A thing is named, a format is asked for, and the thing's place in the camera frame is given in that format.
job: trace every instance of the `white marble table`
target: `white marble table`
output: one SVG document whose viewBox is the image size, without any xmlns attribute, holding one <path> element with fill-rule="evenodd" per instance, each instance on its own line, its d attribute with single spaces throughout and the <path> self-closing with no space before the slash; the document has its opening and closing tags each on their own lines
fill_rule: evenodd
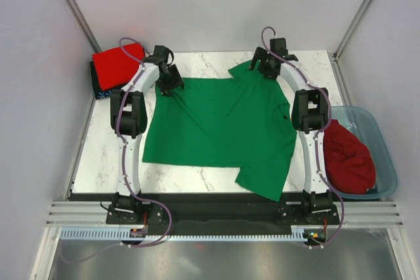
<svg viewBox="0 0 420 280">
<path fill-rule="evenodd" d="M 343 105 L 333 70 L 324 50 L 295 51 L 301 69 L 319 87 L 326 87 L 333 106 Z M 175 63 L 183 77 L 227 78 L 228 69 L 252 59 L 252 52 L 205 52 L 175 54 Z M 281 78 L 284 94 L 293 103 L 294 95 Z M 146 95 L 149 125 L 156 103 L 155 90 Z M 146 130 L 140 145 L 139 176 L 144 193 L 158 192 L 243 192 L 235 183 L 239 168 L 182 167 L 141 162 Z M 73 193 L 114 193 L 118 181 L 117 137 L 110 126 L 110 99 L 97 100 L 83 152 L 77 169 Z M 301 142 L 296 141 L 291 167 L 283 191 L 301 191 L 304 184 Z"/>
</svg>

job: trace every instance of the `red towel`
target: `red towel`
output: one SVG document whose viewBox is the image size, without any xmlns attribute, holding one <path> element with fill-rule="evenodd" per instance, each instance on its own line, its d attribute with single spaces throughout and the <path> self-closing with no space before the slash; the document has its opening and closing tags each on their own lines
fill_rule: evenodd
<svg viewBox="0 0 420 280">
<path fill-rule="evenodd" d="M 141 45 L 133 43 L 125 45 L 124 48 L 134 57 L 144 58 L 144 50 Z M 93 54 L 92 59 L 102 90 L 109 90 L 117 85 L 128 83 L 138 69 L 138 62 L 128 57 L 119 47 Z"/>
<path fill-rule="evenodd" d="M 343 193 L 365 194 L 375 185 L 375 165 L 369 149 L 335 119 L 324 134 L 328 180 Z"/>
</svg>

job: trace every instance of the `dark red fabric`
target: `dark red fabric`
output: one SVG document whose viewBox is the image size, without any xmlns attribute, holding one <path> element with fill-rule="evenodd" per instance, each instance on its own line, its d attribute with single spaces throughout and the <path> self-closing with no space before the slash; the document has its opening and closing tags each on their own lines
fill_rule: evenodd
<svg viewBox="0 0 420 280">
<path fill-rule="evenodd" d="M 343 193 L 365 194 L 375 185 L 375 165 L 369 149 L 335 119 L 324 133 L 328 180 Z"/>
<path fill-rule="evenodd" d="M 144 58 L 144 50 L 137 43 L 124 46 L 125 50 L 138 59 Z M 137 72 L 138 62 L 128 57 L 119 47 L 93 54 L 94 67 L 102 90 L 126 84 Z"/>
</svg>

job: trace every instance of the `red folded cloth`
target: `red folded cloth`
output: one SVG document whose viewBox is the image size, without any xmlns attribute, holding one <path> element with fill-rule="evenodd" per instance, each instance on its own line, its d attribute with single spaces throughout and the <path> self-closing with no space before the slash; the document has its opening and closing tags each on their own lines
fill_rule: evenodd
<svg viewBox="0 0 420 280">
<path fill-rule="evenodd" d="M 375 185 L 375 165 L 369 149 L 335 119 L 324 133 L 328 180 L 343 193 L 365 194 Z"/>
<path fill-rule="evenodd" d="M 137 43 L 124 46 L 125 50 L 138 59 L 144 58 L 143 47 Z M 93 54 L 94 67 L 102 90 L 126 84 L 138 69 L 138 62 L 127 56 L 120 47 Z"/>
</svg>

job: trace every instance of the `plastic bin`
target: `plastic bin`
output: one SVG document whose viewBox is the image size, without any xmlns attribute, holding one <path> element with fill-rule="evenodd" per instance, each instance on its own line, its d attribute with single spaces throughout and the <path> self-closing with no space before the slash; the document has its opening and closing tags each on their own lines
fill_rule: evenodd
<svg viewBox="0 0 420 280">
<path fill-rule="evenodd" d="M 376 120 L 366 110 L 354 106 L 333 106 L 332 113 L 333 119 L 338 120 L 369 148 L 376 168 L 376 183 L 372 190 L 365 195 L 341 193 L 341 196 L 362 200 L 391 196 L 397 188 L 398 180 Z"/>
</svg>

